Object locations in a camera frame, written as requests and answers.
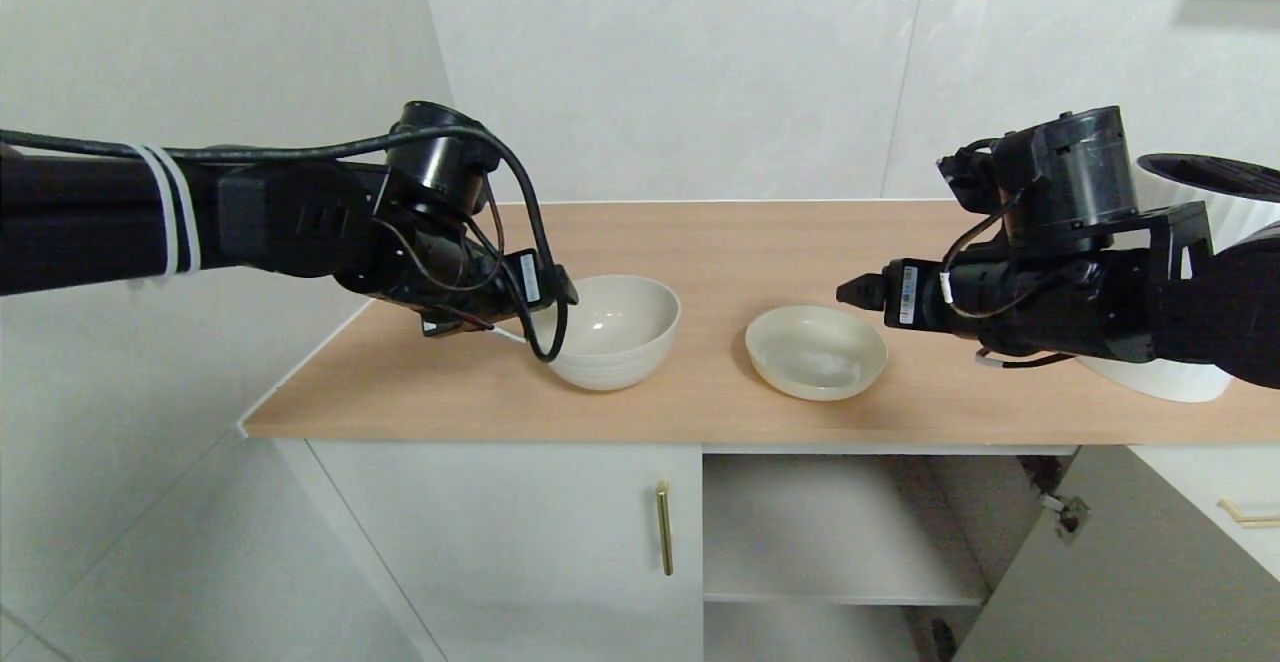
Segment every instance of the wooden countertop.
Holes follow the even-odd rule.
[[[703,443],[1134,444],[1280,440],[1280,392],[1233,382],[1206,405],[1153,400],[1078,362],[977,365],[977,344],[883,329],[890,365],[835,403],[786,397],[751,369],[742,330],[780,305],[837,306],[835,289],[892,257],[938,257],[973,215],[955,202],[556,205],[543,210],[575,278],[637,274],[680,295],[671,357],[613,393],[572,388],[493,334],[424,339],[374,303],[246,423],[253,437]],[[527,243],[508,207],[508,248]]]

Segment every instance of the wall tile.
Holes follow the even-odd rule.
[[[68,662],[68,658],[41,644],[36,638],[27,638],[5,662]]]
[[[78,659],[419,661],[270,440],[228,434],[40,627]]]
[[[19,627],[8,615],[0,612],[0,658],[13,652],[26,636],[26,630]]]
[[[544,200],[874,197],[915,0],[431,0]],[[497,184],[515,200],[515,184]]]
[[[328,143],[448,97],[426,0],[4,0],[0,29],[4,123],[35,132]],[[364,302],[251,270],[5,300],[5,607],[38,622]]]
[[[950,197],[933,161],[1120,105],[1129,151],[1280,166],[1280,0],[920,0],[884,184]]]

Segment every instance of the ceramic bowl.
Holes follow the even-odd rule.
[[[878,330],[832,307],[777,307],[746,328],[746,351],[764,382],[801,400],[852,397],[888,362]]]
[[[680,323],[680,298],[657,280],[632,275],[575,279],[564,346],[549,362],[564,382],[594,391],[631,387],[667,360]],[[556,307],[534,314],[544,350],[556,334]]]

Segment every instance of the barcode sticker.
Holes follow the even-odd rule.
[[[520,274],[525,278],[525,301],[530,305],[543,298],[543,292],[538,288],[538,268],[534,266],[534,255],[520,257]]]
[[[915,324],[915,279],[920,275],[916,268],[902,268],[902,293],[897,301],[897,324]]]

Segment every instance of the gold handle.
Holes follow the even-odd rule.
[[[1235,520],[1235,524],[1243,528],[1280,528],[1280,515],[1272,515],[1270,517],[1247,517],[1240,508],[1235,506],[1230,499],[1222,499],[1217,503],[1219,507],[1226,510],[1226,513]]]
[[[667,576],[676,574],[676,561],[671,553],[671,507],[667,503],[669,490],[667,480],[658,483],[658,534],[662,535],[662,571]]]

